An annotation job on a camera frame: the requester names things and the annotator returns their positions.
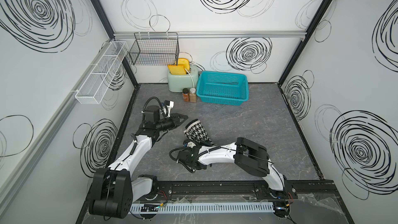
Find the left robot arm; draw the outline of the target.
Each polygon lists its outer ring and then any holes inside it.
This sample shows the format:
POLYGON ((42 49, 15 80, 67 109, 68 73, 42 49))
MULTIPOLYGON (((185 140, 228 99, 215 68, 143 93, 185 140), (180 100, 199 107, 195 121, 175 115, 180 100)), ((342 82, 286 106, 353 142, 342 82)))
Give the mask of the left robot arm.
POLYGON ((174 130, 188 119, 187 115, 170 110, 162 105, 145 107, 129 147, 111 165, 94 173, 88 207, 91 215, 123 219, 133 202, 155 194, 156 176, 142 175, 132 180, 132 175, 144 155, 160 140, 160 133, 174 130))

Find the black white patterned knit scarf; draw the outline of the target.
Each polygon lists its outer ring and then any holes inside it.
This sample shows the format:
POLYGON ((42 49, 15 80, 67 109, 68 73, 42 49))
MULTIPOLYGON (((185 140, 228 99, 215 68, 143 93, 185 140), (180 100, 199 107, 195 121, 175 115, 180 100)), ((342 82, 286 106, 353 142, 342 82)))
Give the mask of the black white patterned knit scarf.
POLYGON ((201 146, 214 146, 204 126, 198 119, 194 119, 186 125, 184 130, 186 138, 201 146))

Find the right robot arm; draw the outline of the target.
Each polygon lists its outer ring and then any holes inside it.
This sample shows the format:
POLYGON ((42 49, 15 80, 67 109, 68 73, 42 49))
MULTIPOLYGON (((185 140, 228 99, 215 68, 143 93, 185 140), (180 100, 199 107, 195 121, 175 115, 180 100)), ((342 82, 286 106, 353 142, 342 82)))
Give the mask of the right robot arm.
POLYGON ((190 173, 206 170, 215 163, 233 163, 246 173, 262 178, 273 198, 292 198, 286 189, 286 177, 276 169, 266 147, 249 139, 239 137, 227 145, 187 139, 182 147, 172 149, 169 157, 190 173))

